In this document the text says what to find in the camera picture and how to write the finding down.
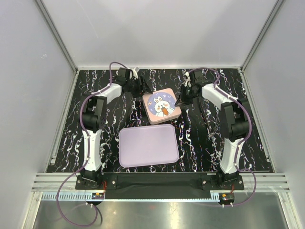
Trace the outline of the pink tin lid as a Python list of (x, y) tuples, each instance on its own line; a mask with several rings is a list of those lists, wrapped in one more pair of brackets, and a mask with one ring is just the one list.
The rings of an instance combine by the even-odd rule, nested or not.
[(182, 113), (180, 107), (175, 107), (176, 96), (171, 88), (144, 94), (142, 100), (147, 116), (160, 112), (163, 112), (164, 115)]

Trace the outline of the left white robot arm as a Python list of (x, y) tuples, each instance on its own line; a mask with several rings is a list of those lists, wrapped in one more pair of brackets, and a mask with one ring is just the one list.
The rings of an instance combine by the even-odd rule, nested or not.
[(107, 104), (124, 93), (131, 93), (134, 98), (151, 94), (145, 79), (138, 75), (139, 69), (120, 68), (118, 75), (102, 89), (83, 96), (79, 112), (79, 122), (84, 139), (84, 162), (80, 169), (80, 181), (93, 189), (105, 182), (102, 177), (100, 159), (100, 139), (107, 119)]

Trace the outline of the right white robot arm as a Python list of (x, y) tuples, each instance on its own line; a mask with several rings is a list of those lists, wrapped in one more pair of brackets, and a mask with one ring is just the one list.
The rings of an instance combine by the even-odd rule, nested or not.
[(203, 68), (196, 68), (185, 73), (186, 81), (181, 85), (175, 106), (192, 104), (194, 98), (201, 97), (219, 109), (218, 116), (221, 136), (224, 138), (224, 151), (212, 184), (221, 189), (232, 188), (239, 182), (241, 170), (238, 160), (245, 141), (252, 133), (250, 105), (246, 98), (238, 99), (217, 85), (220, 74), (215, 69), (207, 68), (216, 73), (215, 82), (204, 79), (202, 70)]

